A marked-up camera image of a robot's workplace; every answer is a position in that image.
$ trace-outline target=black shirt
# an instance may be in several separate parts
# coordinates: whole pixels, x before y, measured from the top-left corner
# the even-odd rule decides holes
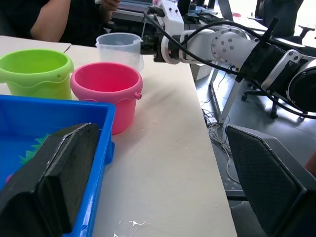
[[[49,0],[0,0],[0,10],[15,29],[17,36],[32,38],[30,30],[40,9]],[[60,42],[94,46],[102,25],[94,0],[71,0],[67,25]]]

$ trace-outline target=pink bucket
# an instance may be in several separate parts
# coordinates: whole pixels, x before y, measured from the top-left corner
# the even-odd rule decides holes
[[[133,123],[136,99],[142,98],[143,80],[129,66],[102,62],[75,70],[70,86],[79,100],[115,104],[112,134],[118,134]]]

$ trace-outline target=blue plastic tray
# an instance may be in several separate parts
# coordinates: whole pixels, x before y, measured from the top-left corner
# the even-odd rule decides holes
[[[113,159],[114,113],[115,106],[108,103],[0,95],[0,189],[5,178],[22,166],[19,156],[25,157],[38,144],[35,139],[79,123],[96,123],[99,142],[89,180],[74,229],[64,237],[92,236],[104,169]]]

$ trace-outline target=green spiky toy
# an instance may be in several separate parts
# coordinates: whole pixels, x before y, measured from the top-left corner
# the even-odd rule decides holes
[[[46,140],[46,138],[49,136],[49,134],[47,133],[43,138],[37,138],[35,139],[39,144],[37,145],[31,145],[31,147],[34,147],[34,151],[25,151],[25,157],[19,156],[19,158],[21,159],[20,163],[21,164],[26,164],[30,159],[32,159],[36,152],[38,152],[38,150],[40,149],[40,147],[42,146],[42,144],[44,143],[44,141]]]

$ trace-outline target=robotic arm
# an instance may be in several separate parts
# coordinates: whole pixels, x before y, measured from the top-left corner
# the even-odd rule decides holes
[[[156,15],[158,22],[149,14]],[[275,94],[294,108],[316,112],[316,58],[270,39],[277,19],[263,36],[226,21],[184,31],[179,9],[169,0],[157,1],[156,6],[145,12],[145,17],[163,33],[156,46],[156,62],[205,63],[224,71],[229,70],[211,62],[233,64],[236,71],[230,72],[237,75],[238,82],[246,79],[270,99]],[[211,25],[222,25],[222,28],[215,30]]]

